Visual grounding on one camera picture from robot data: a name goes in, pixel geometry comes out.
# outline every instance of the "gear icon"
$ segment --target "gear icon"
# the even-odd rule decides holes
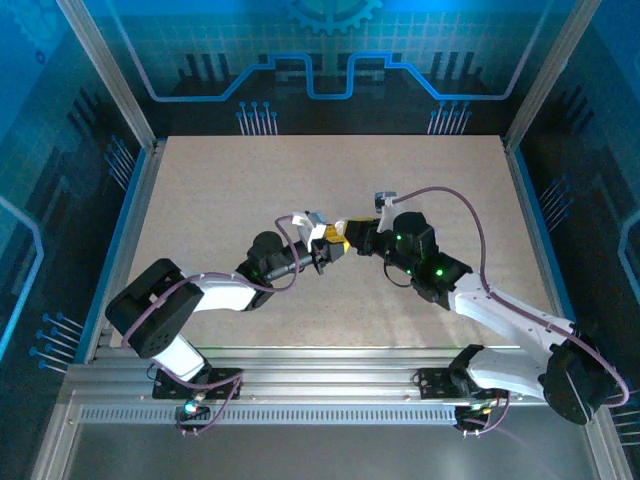
[[[13,14],[22,34],[36,47],[53,40],[58,29],[55,0],[3,0],[0,6]]]
[[[371,20],[373,9],[380,7],[380,0],[288,0],[285,4],[290,20],[298,20],[301,28],[311,27],[313,33],[324,31],[327,35],[360,28],[360,22]]]

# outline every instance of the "wooden board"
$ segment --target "wooden board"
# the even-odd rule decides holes
[[[303,210],[323,212],[329,221],[374,216],[375,192],[404,194],[428,185],[457,189],[478,210],[490,281],[549,310],[498,137],[171,137],[130,280],[160,257],[194,272],[231,272],[278,216]],[[436,227],[443,251],[477,269],[478,234],[459,200],[427,194],[410,207]],[[259,310],[199,312],[183,334],[197,346],[509,344],[412,289],[394,287],[379,258],[355,251],[322,277],[307,270],[293,290]]]

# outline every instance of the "black plastic housing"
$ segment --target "black plastic housing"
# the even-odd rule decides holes
[[[205,367],[189,381],[191,383],[206,385],[226,380],[240,372],[242,372],[240,368],[213,368],[211,365],[206,364]],[[232,388],[233,382],[230,382],[218,388],[207,390],[204,398],[205,400],[226,400],[231,393]],[[236,389],[232,400],[236,400],[240,397],[241,388],[242,386],[239,386]],[[185,387],[184,385],[175,382],[162,370],[158,370],[154,382],[152,398],[157,400],[191,400],[193,398],[194,391],[197,391],[197,389]]]
[[[435,231],[420,212],[405,212],[393,221],[393,230],[378,233],[379,220],[349,220],[345,237],[358,255],[381,257],[387,265],[411,276],[418,295],[449,310],[449,292],[473,270],[440,252]]]
[[[183,279],[171,260],[156,261],[109,303],[107,319],[124,335],[157,297]],[[129,345],[140,358],[162,352],[178,335],[203,295],[193,283],[182,285],[140,325]]]
[[[583,341],[593,343],[581,335]],[[547,403],[570,422],[585,425],[611,395],[615,380],[589,354],[566,340],[553,345],[547,371],[539,379]]]

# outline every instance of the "metal profile beam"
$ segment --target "metal profile beam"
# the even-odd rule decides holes
[[[40,453],[31,473],[32,480],[54,480],[64,477],[78,430],[76,421],[82,406],[73,401],[57,403],[49,420]]]
[[[601,478],[632,480],[633,475],[611,414],[604,408],[586,425],[587,438]]]
[[[147,153],[152,153],[156,137],[84,2],[57,0],[57,3],[129,128],[142,148]]]
[[[86,405],[78,418],[82,424],[175,425],[182,407],[141,402],[139,405]],[[203,425],[220,405],[189,425]],[[222,412],[219,425],[447,425],[456,424],[456,407],[412,403],[407,405],[237,405]]]
[[[183,403],[151,400],[153,381],[146,375],[149,361],[114,356],[114,350],[128,353],[99,348],[92,364],[69,367],[58,401],[73,398],[82,405]],[[519,348],[498,350],[526,355]],[[242,393],[235,405],[469,405],[471,399],[422,400],[412,381],[418,368],[446,368],[459,352],[419,348],[223,348],[203,349],[202,353],[216,367],[244,369]],[[514,403],[544,405],[529,397],[518,397]]]
[[[520,202],[520,208],[522,210],[524,223],[527,227],[527,232],[529,233],[531,246],[533,247],[533,252],[536,257],[538,268],[540,269],[542,282],[544,284],[547,296],[551,301],[553,312],[559,317],[573,319],[574,315],[570,308],[571,305],[563,305],[563,301],[560,297],[559,292],[560,288],[565,290],[565,287],[564,285],[558,285],[556,276],[553,273],[551,261],[549,260],[549,256],[545,249],[545,242],[542,238],[540,226],[538,222],[536,222],[534,204],[531,197],[532,193],[530,193],[532,192],[531,189],[533,187],[530,186],[528,189],[525,181],[525,175],[528,174],[526,171],[523,171],[524,165],[518,162],[515,151],[507,151],[505,154],[507,157],[507,163],[509,164],[509,169],[511,171],[511,177],[513,178],[513,184],[516,189],[516,195],[518,196],[518,200]]]
[[[165,141],[159,141],[153,154],[147,154],[144,162],[140,161],[138,162],[139,165],[136,166],[134,178],[137,178],[137,181],[134,182],[132,187],[133,191],[128,192],[127,197],[125,197],[126,204],[129,202],[129,195],[131,195],[130,208],[125,218],[118,219],[116,231],[119,228],[121,220],[123,221],[122,231],[118,236],[118,241],[114,243],[115,240],[112,240],[112,244],[109,246],[107,260],[105,261],[97,289],[97,291],[103,292],[103,294],[100,298],[94,298],[88,314],[87,324],[89,324],[89,321],[93,321],[93,319],[97,320],[95,320],[95,326],[91,331],[86,330],[83,332],[78,353],[74,359],[76,363],[86,363],[93,358],[94,351],[102,337],[102,326],[106,324],[104,311],[107,304],[116,296],[117,292],[127,284],[133,255],[136,251],[144,217],[147,213],[147,207],[151,200],[151,193],[153,192],[153,186],[160,168],[165,145]],[[139,177],[136,177],[135,175],[137,175],[138,169],[140,169]]]
[[[507,152],[515,151],[522,141],[601,2],[576,1],[507,132]]]

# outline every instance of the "purple cable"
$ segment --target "purple cable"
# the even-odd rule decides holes
[[[262,285],[253,284],[253,283],[251,283],[248,280],[245,280],[243,278],[237,278],[234,275],[229,275],[228,273],[219,273],[219,272],[198,273],[196,275],[191,275],[190,277],[187,277],[187,278],[185,278],[183,280],[180,280],[178,283],[172,285],[162,295],[160,295],[157,298],[157,300],[155,302],[153,302],[149,306],[149,308],[147,308],[144,311],[144,313],[142,315],[140,315],[140,317],[138,317],[138,319],[135,322],[133,322],[133,325],[131,325],[131,327],[129,327],[129,330],[127,330],[127,332],[122,337],[122,342],[120,343],[120,345],[122,347],[128,347],[129,346],[129,339],[135,333],[135,331],[138,330],[138,328],[140,328],[140,325],[142,325],[147,320],[147,318],[149,318],[149,316],[156,309],[160,308],[172,293],[174,293],[176,290],[178,290],[184,284],[192,282],[194,280],[204,280],[204,279],[209,279],[209,278],[219,278],[219,279],[223,279],[223,280],[232,280],[234,282],[238,282],[238,283],[241,283],[241,284],[246,285],[248,287],[251,287],[251,288],[253,288],[255,290],[260,290],[262,292],[269,292],[269,293],[286,292],[291,287],[293,287],[293,285],[296,283],[296,280],[298,279],[298,273],[300,273],[300,257],[298,256],[298,251],[297,251],[295,245],[293,244],[293,240],[291,240],[291,237],[289,236],[289,234],[286,232],[286,230],[281,225],[281,223],[284,222],[285,220],[293,220],[293,215],[287,215],[287,216],[284,216],[284,217],[280,217],[280,218],[278,218],[276,220],[276,227],[278,228],[278,230],[280,230],[280,232],[282,233],[284,238],[287,240],[287,244],[289,245],[289,248],[291,249],[291,253],[293,254],[293,259],[294,259],[295,264],[296,264],[296,269],[293,271],[293,278],[291,279],[291,283],[289,283],[289,285],[287,285],[286,287],[281,287],[281,288],[264,287]]]
[[[620,376],[620,374],[616,371],[616,369],[613,368],[613,366],[609,362],[607,362],[607,360],[605,360],[605,358],[602,355],[600,355],[596,350],[591,348],[583,340],[576,337],[575,335],[569,332],[565,332],[560,327],[536,317],[532,313],[529,313],[526,310],[523,310],[517,305],[512,304],[508,300],[503,299],[498,294],[491,291],[489,287],[489,282],[487,281],[487,276],[485,273],[485,267],[487,264],[487,242],[484,236],[484,230],[482,228],[482,224],[480,223],[480,218],[478,217],[478,213],[476,212],[475,208],[473,208],[473,205],[471,205],[471,202],[469,202],[469,200],[467,200],[464,197],[464,195],[462,195],[461,193],[449,187],[433,186],[433,187],[421,188],[420,190],[416,190],[413,193],[409,193],[404,197],[396,198],[393,200],[393,203],[396,204],[396,203],[404,202],[405,200],[409,200],[410,198],[413,198],[417,195],[420,195],[422,193],[427,193],[427,192],[450,193],[453,196],[460,199],[465,204],[465,206],[469,209],[469,212],[471,212],[471,216],[473,217],[473,221],[476,224],[476,228],[478,229],[478,235],[480,237],[480,273],[479,273],[480,281],[482,282],[482,287],[487,292],[487,295],[489,295],[496,302],[508,308],[509,310],[516,312],[519,315],[522,315],[523,317],[528,318],[529,320],[532,320],[533,322],[537,323],[538,325],[544,328],[547,328],[559,335],[562,335],[564,338],[573,342],[574,344],[582,348],[585,352],[587,352],[589,355],[591,355],[616,380],[616,382],[618,382],[618,385],[620,385],[620,390],[622,390],[622,399],[620,401],[613,402],[613,403],[605,403],[605,405],[607,405],[608,407],[621,407],[624,404],[626,404],[629,401],[629,396],[630,396],[629,387],[627,386],[624,379]]]
[[[484,423],[482,420],[476,420],[475,418],[467,418],[465,421],[469,423],[476,423],[482,426],[486,425],[486,423]],[[502,433],[503,435],[506,435],[507,437],[511,438],[511,440],[514,440],[515,442],[520,444],[521,447],[524,447],[527,450],[531,450],[535,455],[535,450],[531,448],[531,446],[527,442],[525,442],[522,438],[520,438],[516,434],[511,433],[509,430],[505,430],[504,428],[498,427],[497,425],[495,426],[495,429],[496,429],[496,432]],[[542,459],[538,458],[537,460],[540,462],[542,467],[547,471],[547,473],[549,473],[553,478],[560,480],[560,477]]]
[[[222,404],[222,407],[220,407],[220,410],[218,410],[218,412],[211,419],[211,421],[209,423],[207,423],[204,427],[201,427],[199,429],[194,429],[194,430],[188,430],[187,428],[184,428],[182,425],[176,424],[176,426],[182,431],[182,433],[184,433],[184,434],[190,433],[192,435],[198,435],[200,433],[206,432],[211,427],[213,427],[216,423],[218,423],[218,420],[220,419],[220,417],[222,417],[222,413],[224,412],[225,408],[227,408],[227,405],[229,404],[229,402],[233,398],[233,395],[236,393],[236,390],[238,390],[238,388],[240,387],[240,384],[242,383],[242,374],[240,373],[238,375],[239,375],[239,378],[235,382],[233,382],[233,387],[231,388],[231,392],[229,392],[229,396],[226,398],[226,400]],[[229,379],[223,380],[223,382],[224,383],[229,383],[227,380],[229,380]]]
[[[509,410],[509,405],[511,404],[511,392],[507,392],[507,401],[504,404],[504,408],[502,409],[502,413],[500,413],[500,416],[498,417],[498,419],[492,424],[487,426],[486,423],[482,423],[482,425],[484,425],[484,428],[482,430],[477,430],[477,434],[478,435],[484,435],[485,433],[489,433],[491,430],[494,430],[496,428],[498,428],[498,425],[500,425],[500,423],[502,422],[502,420],[504,420],[504,417],[507,416],[507,410]],[[473,419],[469,420],[471,423],[478,423],[479,421],[476,420],[475,422],[473,421]]]

